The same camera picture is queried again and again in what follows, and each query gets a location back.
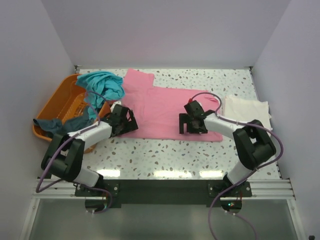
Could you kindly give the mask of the pink t shirt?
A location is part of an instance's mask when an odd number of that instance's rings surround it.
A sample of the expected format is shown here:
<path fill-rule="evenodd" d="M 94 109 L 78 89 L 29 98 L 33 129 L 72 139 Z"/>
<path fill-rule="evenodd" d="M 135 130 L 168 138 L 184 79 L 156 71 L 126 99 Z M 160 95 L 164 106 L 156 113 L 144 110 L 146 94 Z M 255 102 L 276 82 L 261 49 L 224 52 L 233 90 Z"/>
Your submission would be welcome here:
<path fill-rule="evenodd" d="M 216 110 L 219 101 L 207 91 L 198 89 L 154 86 L 154 75 L 128 69 L 123 79 L 125 92 L 122 104 L 133 111 L 138 129 L 123 135 L 133 139 L 160 139 L 177 141 L 221 142 L 216 132 L 190 134 L 179 132 L 179 114 L 193 96 L 207 110 Z"/>

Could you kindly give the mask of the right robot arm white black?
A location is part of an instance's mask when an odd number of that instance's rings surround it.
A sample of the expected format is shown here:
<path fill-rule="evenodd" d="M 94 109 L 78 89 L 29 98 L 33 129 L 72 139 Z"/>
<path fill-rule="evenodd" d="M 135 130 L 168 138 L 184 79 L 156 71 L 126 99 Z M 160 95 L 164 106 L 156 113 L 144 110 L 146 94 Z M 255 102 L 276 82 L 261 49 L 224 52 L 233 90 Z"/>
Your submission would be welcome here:
<path fill-rule="evenodd" d="M 223 192 L 230 197 L 241 190 L 241 182 L 276 154 L 268 130 L 259 120 L 237 122 L 219 115 L 214 110 L 204 111 L 200 103 L 193 100 L 179 114 L 179 133 L 207 134 L 215 132 L 234 141 L 239 161 L 223 177 Z"/>

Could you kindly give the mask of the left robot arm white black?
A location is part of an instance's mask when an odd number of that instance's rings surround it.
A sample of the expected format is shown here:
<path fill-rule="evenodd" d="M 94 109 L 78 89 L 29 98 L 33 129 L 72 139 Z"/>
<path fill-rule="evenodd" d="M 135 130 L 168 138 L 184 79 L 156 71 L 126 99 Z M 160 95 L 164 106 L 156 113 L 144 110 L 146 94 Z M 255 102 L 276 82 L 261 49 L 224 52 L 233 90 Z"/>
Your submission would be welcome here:
<path fill-rule="evenodd" d="M 61 180 L 86 185 L 86 191 L 99 196 L 104 190 L 101 174 L 83 166 L 85 150 L 105 139 L 138 129 L 134 112 L 115 104 L 111 112 L 92 125 L 69 133 L 56 133 L 42 159 L 41 168 Z"/>

